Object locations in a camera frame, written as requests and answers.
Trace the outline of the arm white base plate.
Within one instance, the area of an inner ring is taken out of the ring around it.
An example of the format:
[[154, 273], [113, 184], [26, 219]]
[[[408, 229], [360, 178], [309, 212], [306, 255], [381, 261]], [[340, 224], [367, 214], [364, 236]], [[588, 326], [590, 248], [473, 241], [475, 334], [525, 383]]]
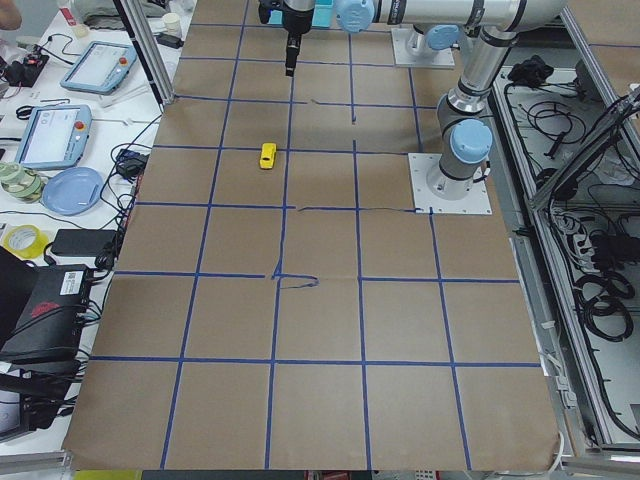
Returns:
[[422, 214], [491, 215], [486, 183], [478, 167], [467, 180], [452, 180], [440, 169], [440, 154], [409, 153], [414, 210]]
[[452, 24], [413, 25], [391, 31], [395, 65], [407, 68], [453, 69], [452, 46], [460, 28]]

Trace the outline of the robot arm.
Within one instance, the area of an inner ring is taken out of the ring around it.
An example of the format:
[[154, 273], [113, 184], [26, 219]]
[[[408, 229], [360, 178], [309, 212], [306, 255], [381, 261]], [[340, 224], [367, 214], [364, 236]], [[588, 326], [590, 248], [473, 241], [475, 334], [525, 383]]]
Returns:
[[[376, 19], [378, 10], [373, 1], [334, 1], [336, 20], [341, 29], [348, 33], [366, 30]], [[312, 27], [315, 1], [260, 1], [258, 14], [262, 24], [268, 24], [271, 14], [280, 11], [282, 26], [287, 31], [285, 75], [293, 77], [301, 49], [302, 37]], [[407, 38], [406, 49], [414, 58], [425, 57], [432, 52], [450, 48], [458, 39], [457, 25], [440, 24], [427, 27], [414, 25]]]
[[567, 5], [555, 0], [495, 1], [337, 1], [338, 25], [359, 33], [373, 23], [400, 25], [451, 24], [480, 29], [464, 70], [438, 107], [438, 116], [479, 115], [499, 69], [519, 33], [534, 30], [559, 15]]

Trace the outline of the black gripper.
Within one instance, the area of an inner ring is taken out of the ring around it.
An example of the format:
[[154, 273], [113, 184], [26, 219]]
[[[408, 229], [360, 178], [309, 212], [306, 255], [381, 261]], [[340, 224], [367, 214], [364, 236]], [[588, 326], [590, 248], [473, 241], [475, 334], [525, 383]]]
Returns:
[[[267, 24], [272, 9], [278, 9], [280, 5], [267, 6], [269, 1], [315, 1], [315, 0], [260, 0], [258, 13], [260, 22]], [[293, 77], [297, 66], [297, 59], [301, 49], [302, 35], [311, 30], [311, 20], [304, 16], [285, 12], [283, 14], [283, 28], [289, 33], [286, 43], [285, 75]]]

